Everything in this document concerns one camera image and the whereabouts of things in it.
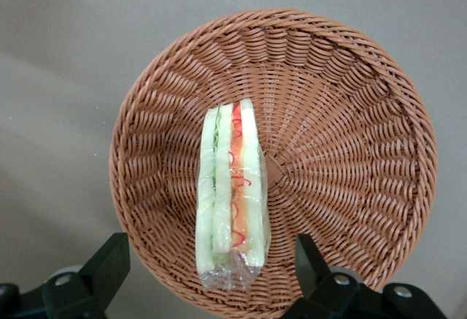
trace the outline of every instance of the wrapped sandwich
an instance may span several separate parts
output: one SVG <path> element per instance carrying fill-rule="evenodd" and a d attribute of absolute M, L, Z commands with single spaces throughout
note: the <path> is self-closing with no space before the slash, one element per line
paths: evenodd
<path fill-rule="evenodd" d="M 249 99 L 204 118 L 196 212 L 196 268 L 206 288 L 246 288 L 271 240 L 267 177 Z"/>

